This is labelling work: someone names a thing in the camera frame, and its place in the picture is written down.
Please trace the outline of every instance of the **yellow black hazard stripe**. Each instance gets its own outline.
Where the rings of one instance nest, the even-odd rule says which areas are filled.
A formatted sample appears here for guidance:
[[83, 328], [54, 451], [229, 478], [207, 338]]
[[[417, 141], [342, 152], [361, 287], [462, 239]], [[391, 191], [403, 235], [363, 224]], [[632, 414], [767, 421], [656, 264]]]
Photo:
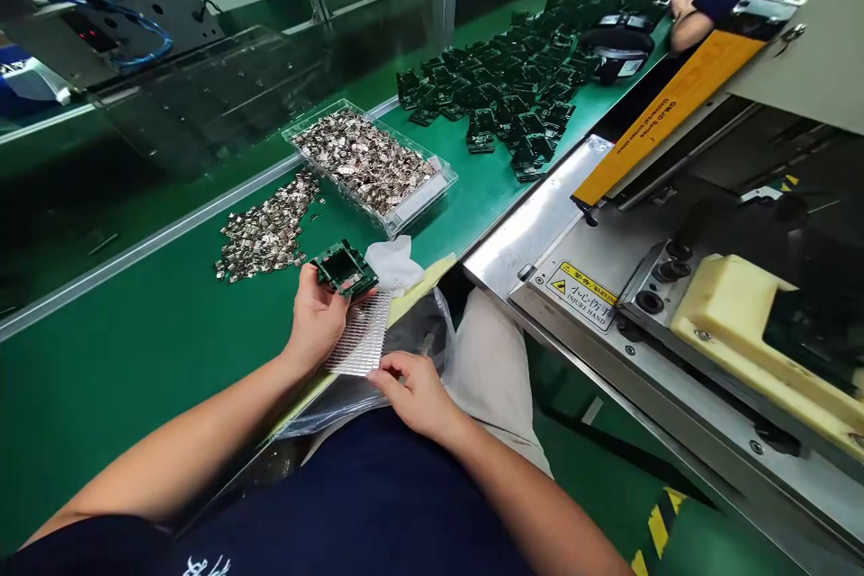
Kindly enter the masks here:
[[649, 576], [659, 566], [669, 542], [672, 526], [681, 511], [681, 504], [687, 499], [687, 495], [666, 486], [660, 500], [651, 509], [648, 517], [648, 535], [642, 549], [636, 551], [631, 569], [636, 576]]

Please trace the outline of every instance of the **industrial machine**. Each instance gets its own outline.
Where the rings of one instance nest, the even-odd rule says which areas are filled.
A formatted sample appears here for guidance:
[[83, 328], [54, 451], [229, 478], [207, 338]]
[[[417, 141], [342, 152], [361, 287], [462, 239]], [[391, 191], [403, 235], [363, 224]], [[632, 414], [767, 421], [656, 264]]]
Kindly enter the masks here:
[[224, 35], [203, 0], [0, 0], [0, 31], [81, 90]]
[[465, 262], [813, 574], [864, 573], [862, 21], [742, 0]]

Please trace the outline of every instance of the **yellow plastic block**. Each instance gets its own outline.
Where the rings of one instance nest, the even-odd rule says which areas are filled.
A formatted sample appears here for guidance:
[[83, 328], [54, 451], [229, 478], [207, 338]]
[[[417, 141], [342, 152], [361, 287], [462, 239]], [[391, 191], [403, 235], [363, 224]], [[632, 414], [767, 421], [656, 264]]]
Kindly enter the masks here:
[[[778, 290], [797, 288], [739, 256], [703, 259], [670, 329], [783, 410], [860, 460], [864, 404], [762, 341]], [[710, 334], [703, 340], [697, 331]]]

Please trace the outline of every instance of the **caution label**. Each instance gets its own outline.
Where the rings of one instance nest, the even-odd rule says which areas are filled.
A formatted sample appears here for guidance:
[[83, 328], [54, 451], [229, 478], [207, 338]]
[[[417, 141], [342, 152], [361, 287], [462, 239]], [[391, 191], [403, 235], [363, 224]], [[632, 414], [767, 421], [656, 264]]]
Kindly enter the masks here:
[[546, 289], [602, 331], [615, 319], [617, 295], [564, 261], [546, 282]]

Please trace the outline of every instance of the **cable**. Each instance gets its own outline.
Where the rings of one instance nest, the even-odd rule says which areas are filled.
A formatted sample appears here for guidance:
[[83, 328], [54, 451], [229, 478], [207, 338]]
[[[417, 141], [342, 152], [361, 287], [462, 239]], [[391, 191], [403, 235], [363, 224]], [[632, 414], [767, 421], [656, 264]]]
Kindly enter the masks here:
[[157, 23], [151, 21], [147, 16], [143, 13], [139, 13], [129, 9], [127, 7], [121, 6], [119, 4], [115, 4], [109, 0], [47, 0], [52, 4], [60, 4], [60, 3], [71, 3], [72, 5], [80, 5], [80, 6], [90, 6], [96, 11], [107, 12], [109, 14], [122, 14], [132, 20], [134, 23], [137, 23], [142, 29], [147, 30], [148, 32], [155, 33], [159, 38], [162, 39], [162, 44], [156, 48], [154, 51], [146, 54], [142, 57], [137, 58], [114, 58], [112, 57], [112, 62], [117, 65], [121, 71], [130, 71], [131, 68], [137, 68], [139, 66], [150, 63], [151, 61], [155, 61], [160, 57], [165, 56], [171, 48], [174, 46], [174, 40], [168, 34], [167, 31], [162, 29]]

